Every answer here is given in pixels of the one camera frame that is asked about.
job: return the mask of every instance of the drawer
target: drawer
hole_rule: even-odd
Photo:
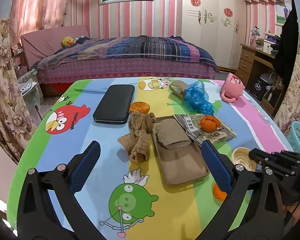
[[[254,52],[242,49],[240,58],[242,58],[250,63],[253,63],[254,54],[255,54]]]
[[[245,73],[250,74],[252,69],[252,63],[241,58],[238,68],[242,69]]]
[[[249,80],[249,74],[245,73],[242,69],[238,68],[237,73],[235,74],[242,83],[246,86]]]

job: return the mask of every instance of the beige bowl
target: beige bowl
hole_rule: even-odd
[[[248,171],[256,171],[257,163],[249,158],[250,150],[246,147],[238,147],[231,155],[231,161],[233,164],[241,164]]]

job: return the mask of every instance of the blue plastic bag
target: blue plastic bag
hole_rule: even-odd
[[[184,92],[185,105],[200,114],[214,115],[214,107],[209,102],[209,96],[204,90],[204,83],[197,81],[189,85]]]

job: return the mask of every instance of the green pig cartoon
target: green pig cartoon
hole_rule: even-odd
[[[129,229],[137,223],[142,223],[145,217],[153,217],[151,210],[152,202],[159,199],[157,195],[150,195],[144,188],[149,175],[141,176],[141,168],[129,171],[123,176],[123,184],[119,185],[112,192],[109,199],[109,212],[111,217],[120,226],[114,226],[106,221],[101,221],[100,225],[107,225],[113,230],[119,230],[118,237],[124,238],[124,230]]]

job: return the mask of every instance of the pink bed skirt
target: pink bed skirt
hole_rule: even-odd
[[[39,83],[72,83],[82,79],[158,76],[214,79],[216,66],[149,58],[95,59],[38,69]]]

